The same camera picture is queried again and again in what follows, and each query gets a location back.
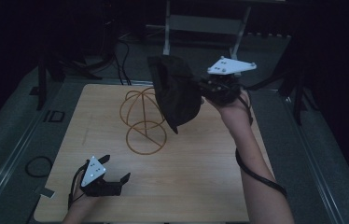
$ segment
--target motion capture marker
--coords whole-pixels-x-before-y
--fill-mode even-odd
[[[81,181],[81,187],[89,185],[90,182],[97,179],[104,173],[104,166],[98,160],[96,160],[94,156],[92,156],[90,163],[88,164],[87,171],[85,172],[84,179]]]
[[[215,70],[208,69],[208,74],[229,75],[257,68],[255,63],[244,63],[241,61],[224,58],[223,56],[221,56],[221,59],[218,60],[215,64],[213,64],[212,67],[214,67]]]

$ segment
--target person's right arm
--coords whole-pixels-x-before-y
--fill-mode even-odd
[[[242,97],[248,101],[245,94],[242,94]],[[257,175],[276,182],[250,127],[247,108],[239,100],[226,106],[215,105],[215,108],[229,129],[245,166]],[[257,181],[243,170],[241,175],[251,223],[294,223],[288,202],[280,191]]]

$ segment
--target wooden board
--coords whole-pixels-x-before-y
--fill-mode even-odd
[[[139,155],[128,148],[126,135],[130,128],[121,120],[119,110],[128,91],[145,88],[94,84],[84,88],[46,185],[55,196],[41,197],[36,220],[61,221],[67,212],[75,171],[91,156],[101,158],[106,154],[111,160],[104,164],[105,180],[119,181],[129,172],[131,178],[121,196],[105,197],[87,221],[248,220],[235,145],[218,112],[208,103],[202,105],[195,119],[178,127],[179,134],[163,122],[167,140],[158,152]],[[122,107],[122,114],[126,115],[129,102]],[[133,105],[130,123],[144,119],[140,102]],[[147,98],[145,106],[147,119],[159,121],[158,109]],[[253,131],[269,164],[256,120]],[[156,127],[148,130],[148,136],[159,143],[164,135]],[[158,146],[135,131],[130,132],[129,142],[145,152]]]

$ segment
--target black fabric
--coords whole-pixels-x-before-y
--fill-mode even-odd
[[[175,56],[147,58],[162,115],[175,133],[177,126],[194,119],[202,102],[201,92],[188,64]]]

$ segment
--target metal stand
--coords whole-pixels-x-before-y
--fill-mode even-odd
[[[66,59],[59,53],[41,53],[40,57],[38,58],[38,87],[35,87],[31,92],[32,95],[38,96],[37,110],[41,110],[44,103],[47,101],[47,70],[49,70],[54,80],[64,80],[64,74],[62,72],[58,72],[58,70],[61,69],[59,61],[66,66],[75,69],[83,77],[88,79],[102,79],[101,77],[91,74],[86,69],[79,67],[77,64]]]
[[[163,55],[170,54],[170,31],[182,30],[223,35],[236,35],[236,42],[233,47],[230,48],[230,57],[234,60],[238,60],[237,52],[244,35],[244,28],[250,15],[250,10],[251,7],[247,7],[242,20],[172,15],[171,1],[166,0],[165,44],[163,46]]]
[[[295,89],[293,116],[296,122],[301,125],[300,112],[302,110],[302,95],[304,94],[303,87],[311,59],[312,57],[308,55],[307,49],[304,49],[297,41],[292,39],[272,75],[247,89],[256,91],[283,78],[284,81],[278,92],[280,95],[288,97]]]

